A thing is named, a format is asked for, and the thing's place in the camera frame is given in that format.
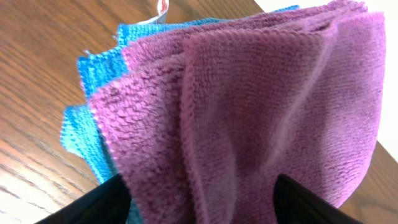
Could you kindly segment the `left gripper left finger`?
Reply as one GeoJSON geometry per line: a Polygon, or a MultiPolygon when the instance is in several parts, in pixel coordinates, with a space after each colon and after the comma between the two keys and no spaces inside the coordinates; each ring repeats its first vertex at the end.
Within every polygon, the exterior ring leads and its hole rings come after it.
{"type": "Polygon", "coordinates": [[[117,174],[36,224],[122,224],[131,206],[131,196],[117,174]]]}

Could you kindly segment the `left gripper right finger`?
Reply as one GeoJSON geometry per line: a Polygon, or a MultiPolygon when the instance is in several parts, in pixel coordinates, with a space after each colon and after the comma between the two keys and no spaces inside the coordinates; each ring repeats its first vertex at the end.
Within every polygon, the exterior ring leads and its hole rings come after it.
{"type": "Polygon", "coordinates": [[[278,224],[361,224],[285,174],[277,177],[273,204],[278,224]]]}

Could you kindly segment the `purple microfiber cloth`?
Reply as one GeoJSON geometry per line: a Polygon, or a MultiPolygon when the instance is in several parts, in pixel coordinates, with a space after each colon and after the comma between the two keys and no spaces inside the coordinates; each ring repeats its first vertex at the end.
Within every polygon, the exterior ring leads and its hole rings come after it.
{"type": "Polygon", "coordinates": [[[384,14],[332,1],[295,21],[230,29],[183,41],[190,53],[227,41],[242,58],[231,68],[207,59],[186,71],[227,82],[247,111],[228,114],[236,185],[268,197],[287,174],[339,207],[366,175],[376,146],[386,57],[384,14]]]}

